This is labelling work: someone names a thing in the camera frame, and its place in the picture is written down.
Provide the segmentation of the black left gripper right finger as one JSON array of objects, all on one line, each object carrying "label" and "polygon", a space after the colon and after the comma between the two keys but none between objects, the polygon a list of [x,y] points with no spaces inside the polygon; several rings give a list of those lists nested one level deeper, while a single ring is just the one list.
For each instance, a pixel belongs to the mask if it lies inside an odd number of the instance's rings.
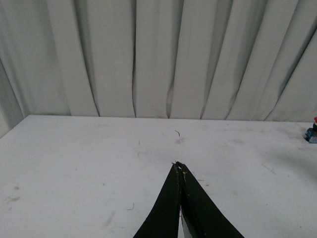
[{"label": "black left gripper right finger", "polygon": [[242,238],[185,164],[176,163],[181,188],[181,219],[186,238]]}]

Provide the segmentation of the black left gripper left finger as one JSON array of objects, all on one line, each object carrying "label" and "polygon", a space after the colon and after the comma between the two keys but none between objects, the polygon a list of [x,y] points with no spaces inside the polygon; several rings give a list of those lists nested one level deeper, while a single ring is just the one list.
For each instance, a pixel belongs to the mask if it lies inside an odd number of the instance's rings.
[{"label": "black left gripper left finger", "polygon": [[135,233],[136,238],[176,238],[179,229],[179,171],[172,165],[149,215]]}]

